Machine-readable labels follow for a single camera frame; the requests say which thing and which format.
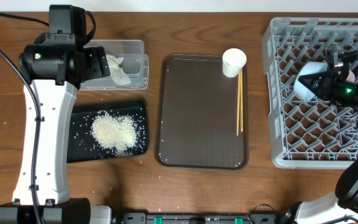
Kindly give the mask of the black tray bin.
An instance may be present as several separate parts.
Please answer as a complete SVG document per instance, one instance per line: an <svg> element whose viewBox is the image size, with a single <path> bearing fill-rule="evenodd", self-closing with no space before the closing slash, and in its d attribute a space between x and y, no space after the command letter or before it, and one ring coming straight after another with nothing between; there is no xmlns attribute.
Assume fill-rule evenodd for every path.
<svg viewBox="0 0 358 224"><path fill-rule="evenodd" d="M131 157L148 149L144 102L75 106L71 114L67 162Z"/></svg>

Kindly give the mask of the clear plastic bin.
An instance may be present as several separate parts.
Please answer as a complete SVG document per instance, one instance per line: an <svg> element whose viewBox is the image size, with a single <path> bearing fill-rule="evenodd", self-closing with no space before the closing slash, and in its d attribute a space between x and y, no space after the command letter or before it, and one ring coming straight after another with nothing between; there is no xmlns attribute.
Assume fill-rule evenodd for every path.
<svg viewBox="0 0 358 224"><path fill-rule="evenodd" d="M87 47L103 47L106 55L123 57L123 71L131 83L119 86L107 77L88 80L81 84L81 91L145 90L149 85L149 57L141 40L92 40Z"/></svg>

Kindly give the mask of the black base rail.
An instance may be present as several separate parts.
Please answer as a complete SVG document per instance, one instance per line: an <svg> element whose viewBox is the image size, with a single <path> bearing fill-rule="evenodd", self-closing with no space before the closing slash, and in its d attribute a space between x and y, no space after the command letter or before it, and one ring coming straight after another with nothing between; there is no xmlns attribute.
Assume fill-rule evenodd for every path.
<svg viewBox="0 0 358 224"><path fill-rule="evenodd" d="M280 215L273 211L249 213L150 213L147 210L114 210L112 224L278 224Z"/></svg>

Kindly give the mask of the light blue bowl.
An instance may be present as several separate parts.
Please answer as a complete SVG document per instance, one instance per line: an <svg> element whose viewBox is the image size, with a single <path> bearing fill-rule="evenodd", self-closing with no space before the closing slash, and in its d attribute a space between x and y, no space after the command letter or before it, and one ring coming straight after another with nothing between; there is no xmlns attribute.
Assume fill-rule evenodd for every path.
<svg viewBox="0 0 358 224"><path fill-rule="evenodd" d="M306 63L302 69L299 71L294 85L293 91L295 95L305 101L311 101L315 94L310 90L310 87L314 85L317 80L315 78L310 78L310 75L315 73L326 72L328 70L327 63L324 62L308 62Z"/></svg>

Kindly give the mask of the cream plastic cup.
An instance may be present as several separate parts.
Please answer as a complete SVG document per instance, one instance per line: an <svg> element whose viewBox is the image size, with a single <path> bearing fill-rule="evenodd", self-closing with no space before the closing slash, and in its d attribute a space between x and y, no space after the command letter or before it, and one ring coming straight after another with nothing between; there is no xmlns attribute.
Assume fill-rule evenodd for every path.
<svg viewBox="0 0 358 224"><path fill-rule="evenodd" d="M236 77L247 62L241 49L231 48L223 53L223 74L228 78Z"/></svg>

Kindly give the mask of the dark brown serving tray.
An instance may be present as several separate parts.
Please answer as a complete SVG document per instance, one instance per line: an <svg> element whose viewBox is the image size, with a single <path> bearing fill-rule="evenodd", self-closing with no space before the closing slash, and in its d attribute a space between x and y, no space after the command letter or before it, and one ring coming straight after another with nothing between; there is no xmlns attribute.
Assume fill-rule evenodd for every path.
<svg viewBox="0 0 358 224"><path fill-rule="evenodd" d="M171 54L162 64L156 160L166 167L239 170L248 133L236 129L237 79L218 55Z"/></svg>

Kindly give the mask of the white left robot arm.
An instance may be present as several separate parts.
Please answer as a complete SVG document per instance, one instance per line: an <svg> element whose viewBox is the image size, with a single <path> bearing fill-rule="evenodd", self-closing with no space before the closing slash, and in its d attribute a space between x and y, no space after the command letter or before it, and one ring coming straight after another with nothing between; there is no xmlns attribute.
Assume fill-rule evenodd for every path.
<svg viewBox="0 0 358 224"><path fill-rule="evenodd" d="M107 77L102 47L89 47L91 13L52 5L49 31L28 45L15 71L27 106L24 155L12 202L0 205L0 223L118 223L106 205L71 198L67 178L70 117L80 86Z"/></svg>

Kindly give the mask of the wooden chopstick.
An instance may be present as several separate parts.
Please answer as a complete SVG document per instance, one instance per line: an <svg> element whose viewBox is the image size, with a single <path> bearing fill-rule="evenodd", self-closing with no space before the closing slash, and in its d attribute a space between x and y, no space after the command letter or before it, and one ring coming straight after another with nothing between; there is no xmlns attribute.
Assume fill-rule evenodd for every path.
<svg viewBox="0 0 358 224"><path fill-rule="evenodd" d="M237 76L237 130L236 135L239 135L239 126L240 126L240 106L241 106L241 71L238 73Z"/></svg>
<svg viewBox="0 0 358 224"><path fill-rule="evenodd" d="M244 131L244 94L243 94L243 70L241 69L240 70L240 73L239 73L239 79L240 79L240 120L241 120L241 123L240 123L240 129L241 129L241 132Z"/></svg>

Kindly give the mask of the pink plastic cup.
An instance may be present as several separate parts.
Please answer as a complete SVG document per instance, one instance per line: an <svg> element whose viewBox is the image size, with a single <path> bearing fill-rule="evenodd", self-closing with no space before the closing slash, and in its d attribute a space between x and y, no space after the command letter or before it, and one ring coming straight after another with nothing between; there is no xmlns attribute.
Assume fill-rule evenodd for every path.
<svg viewBox="0 0 358 224"><path fill-rule="evenodd" d="M347 72L338 72L338 75L342 81L354 83L356 80L356 76L351 70L348 70Z"/></svg>

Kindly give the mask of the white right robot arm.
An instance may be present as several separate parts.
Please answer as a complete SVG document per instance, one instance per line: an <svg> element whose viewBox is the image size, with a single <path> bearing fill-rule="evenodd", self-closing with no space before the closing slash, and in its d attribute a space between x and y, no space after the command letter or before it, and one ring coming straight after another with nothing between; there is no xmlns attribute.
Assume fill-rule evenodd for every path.
<svg viewBox="0 0 358 224"><path fill-rule="evenodd" d="M307 89L330 104L358 109L358 82L347 79L349 64L357 58L358 50L355 50L335 52L326 63L308 62L294 86ZM358 159L342 173L333 193L311 202L294 204L281 222L358 223Z"/></svg>

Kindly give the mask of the pile of white rice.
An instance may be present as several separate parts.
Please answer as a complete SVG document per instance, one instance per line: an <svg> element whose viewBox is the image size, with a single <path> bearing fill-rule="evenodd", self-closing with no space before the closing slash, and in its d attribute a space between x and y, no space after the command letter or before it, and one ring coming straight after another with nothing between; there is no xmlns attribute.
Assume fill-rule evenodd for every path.
<svg viewBox="0 0 358 224"><path fill-rule="evenodd" d="M129 115L97 115L91 125L91 135L103 149L110 150L114 156L132 156L131 149L137 144L138 125Z"/></svg>

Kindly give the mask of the white tissue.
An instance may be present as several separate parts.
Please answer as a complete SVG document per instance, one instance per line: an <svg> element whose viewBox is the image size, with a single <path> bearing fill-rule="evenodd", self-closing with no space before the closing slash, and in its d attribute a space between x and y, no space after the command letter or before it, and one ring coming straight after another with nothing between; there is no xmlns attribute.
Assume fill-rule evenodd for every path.
<svg viewBox="0 0 358 224"><path fill-rule="evenodd" d="M126 75L122 68L123 57L115 57L113 55L106 55L110 77L119 86L128 85L131 83L130 78Z"/></svg>

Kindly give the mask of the grey plastic dishwasher rack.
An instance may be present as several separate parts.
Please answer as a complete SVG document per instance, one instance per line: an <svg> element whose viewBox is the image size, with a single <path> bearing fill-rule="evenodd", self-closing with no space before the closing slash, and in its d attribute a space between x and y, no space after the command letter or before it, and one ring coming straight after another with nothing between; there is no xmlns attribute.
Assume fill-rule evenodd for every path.
<svg viewBox="0 0 358 224"><path fill-rule="evenodd" d="M346 169L358 159L358 110L297 95L309 62L358 50L358 18L276 17L262 36L272 162L281 169ZM349 65L358 69L358 57Z"/></svg>

